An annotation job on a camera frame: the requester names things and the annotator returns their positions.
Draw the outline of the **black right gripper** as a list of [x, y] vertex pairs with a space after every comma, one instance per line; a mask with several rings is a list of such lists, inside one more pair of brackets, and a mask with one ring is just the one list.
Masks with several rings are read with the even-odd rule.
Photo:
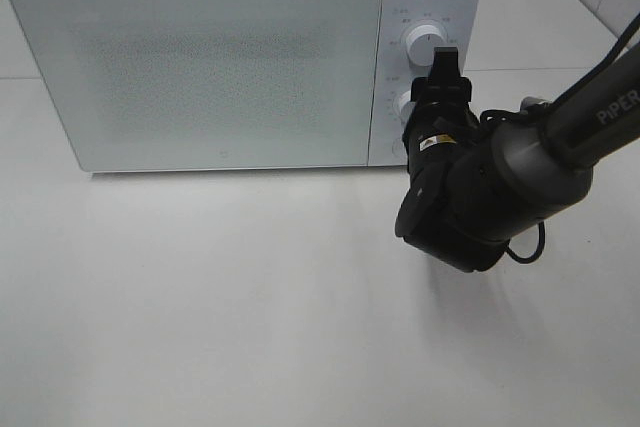
[[411, 85], [415, 104], [403, 132], [408, 172], [460, 155], [479, 125], [470, 110], [471, 94], [471, 81], [460, 74], [458, 49], [436, 47], [429, 77]]

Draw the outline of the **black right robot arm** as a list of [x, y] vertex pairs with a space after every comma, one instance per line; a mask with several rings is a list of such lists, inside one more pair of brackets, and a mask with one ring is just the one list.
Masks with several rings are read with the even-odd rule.
[[512, 255], [511, 240], [580, 202], [594, 166], [639, 136], [639, 24], [554, 101], [470, 108], [458, 52], [439, 47], [414, 79], [402, 142], [409, 189], [395, 221], [407, 244], [463, 272]]

